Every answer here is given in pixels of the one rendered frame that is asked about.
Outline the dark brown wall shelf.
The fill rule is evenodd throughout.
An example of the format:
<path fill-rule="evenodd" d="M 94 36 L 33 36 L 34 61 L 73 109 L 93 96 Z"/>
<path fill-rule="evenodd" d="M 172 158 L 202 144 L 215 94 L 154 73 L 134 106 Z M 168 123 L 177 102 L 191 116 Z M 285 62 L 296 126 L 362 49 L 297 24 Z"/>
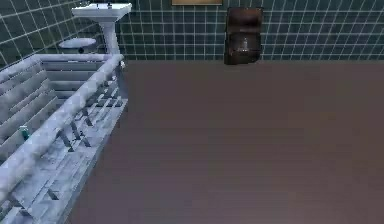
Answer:
<path fill-rule="evenodd" d="M 229 7 L 226 14 L 224 63 L 250 64 L 262 53 L 263 7 Z"/>

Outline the pale slatted bathtub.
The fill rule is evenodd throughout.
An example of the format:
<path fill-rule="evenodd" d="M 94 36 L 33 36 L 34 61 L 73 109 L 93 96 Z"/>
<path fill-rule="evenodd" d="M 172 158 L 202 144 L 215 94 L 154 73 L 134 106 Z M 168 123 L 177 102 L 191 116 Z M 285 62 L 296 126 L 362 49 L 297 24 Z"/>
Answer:
<path fill-rule="evenodd" d="M 123 59 L 34 54 L 0 71 L 0 224 L 65 223 L 128 106 Z"/>

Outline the white pedestal sink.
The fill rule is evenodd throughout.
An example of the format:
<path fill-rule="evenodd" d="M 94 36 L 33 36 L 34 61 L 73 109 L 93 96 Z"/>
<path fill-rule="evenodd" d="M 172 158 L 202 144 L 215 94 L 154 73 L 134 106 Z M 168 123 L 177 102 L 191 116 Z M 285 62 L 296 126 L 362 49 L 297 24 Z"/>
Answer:
<path fill-rule="evenodd" d="M 74 17 L 86 18 L 97 22 L 102 29 L 104 41 L 109 54 L 119 54 L 116 35 L 116 22 L 129 14 L 132 10 L 131 3 L 91 3 L 71 9 Z"/>

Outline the wooden framed wall picture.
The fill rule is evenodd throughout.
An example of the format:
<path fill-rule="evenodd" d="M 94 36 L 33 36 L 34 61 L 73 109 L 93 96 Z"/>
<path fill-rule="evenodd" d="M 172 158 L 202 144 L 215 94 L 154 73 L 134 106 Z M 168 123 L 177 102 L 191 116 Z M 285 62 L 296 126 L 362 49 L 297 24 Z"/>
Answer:
<path fill-rule="evenodd" d="M 224 0 L 171 0 L 171 4 L 174 6 L 205 6 L 205 5 L 222 5 Z"/>

